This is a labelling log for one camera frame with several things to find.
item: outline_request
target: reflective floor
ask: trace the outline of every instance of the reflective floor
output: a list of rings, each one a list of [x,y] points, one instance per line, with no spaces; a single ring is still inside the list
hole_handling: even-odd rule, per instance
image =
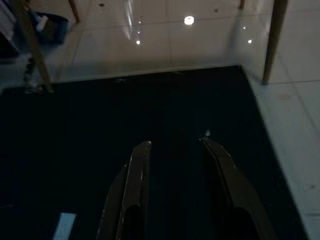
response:
[[[240,0],[77,3],[74,25],[66,0],[31,1],[70,20],[65,44],[45,55],[53,82],[242,65],[306,231],[320,238],[320,0],[289,0],[268,86],[259,82],[273,1],[246,0],[244,10]],[[22,84],[26,59],[0,65],[0,88]]]

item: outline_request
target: dark rug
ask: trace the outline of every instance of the dark rug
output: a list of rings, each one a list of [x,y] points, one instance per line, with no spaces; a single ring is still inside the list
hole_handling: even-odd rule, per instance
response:
[[[1,205],[13,205],[6,229],[11,221],[17,236],[50,238],[57,215],[72,212],[77,239],[95,239],[111,182],[134,146],[149,140],[147,238],[216,239],[198,143],[209,130],[257,189],[278,238],[306,239],[240,67],[54,89],[44,96],[8,89],[1,97]]]

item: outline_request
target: wooden leg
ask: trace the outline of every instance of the wooden leg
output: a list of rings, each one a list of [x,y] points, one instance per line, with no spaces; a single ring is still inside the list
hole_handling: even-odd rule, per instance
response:
[[[76,23],[77,24],[80,23],[80,15],[79,15],[75,0],[69,0],[69,4],[70,4],[70,7],[72,9],[73,15],[75,17]]]
[[[41,53],[39,42],[32,26],[31,20],[27,14],[22,0],[11,0],[12,7],[15,11],[15,15],[19,25],[21,26],[22,33],[25,40],[30,48],[32,56],[35,61],[35,65],[38,67],[43,84],[45,85],[48,92],[52,93],[53,88],[50,83],[50,77],[47,66],[44,61],[44,57]]]
[[[246,3],[246,0],[240,0],[239,9],[244,9],[245,8],[245,3]]]
[[[270,80],[270,74],[276,57],[278,42],[285,19],[287,6],[288,0],[274,0],[269,40],[266,49],[266,57],[262,79],[263,85],[268,84]]]

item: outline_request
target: shiny tile floor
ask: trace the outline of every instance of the shiny tile floor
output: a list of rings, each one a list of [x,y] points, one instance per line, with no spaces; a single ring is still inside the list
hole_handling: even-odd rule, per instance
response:
[[[46,54],[53,82],[242,65],[306,231],[317,240],[320,0],[289,0],[268,86],[259,81],[273,1],[246,1],[240,11],[239,0],[78,0],[77,26],[66,0],[32,5],[71,20],[66,43]],[[0,65],[0,88],[21,84],[25,62]]]

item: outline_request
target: floor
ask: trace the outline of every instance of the floor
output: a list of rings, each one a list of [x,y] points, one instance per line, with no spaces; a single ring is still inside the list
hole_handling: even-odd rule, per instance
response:
[[[66,0],[34,9],[70,19],[64,45],[45,52],[53,82],[240,64],[311,240],[320,238],[320,0],[289,0],[270,85],[261,86],[272,1]],[[193,25],[184,18],[193,16]],[[0,89],[22,83],[22,56],[0,65]]]

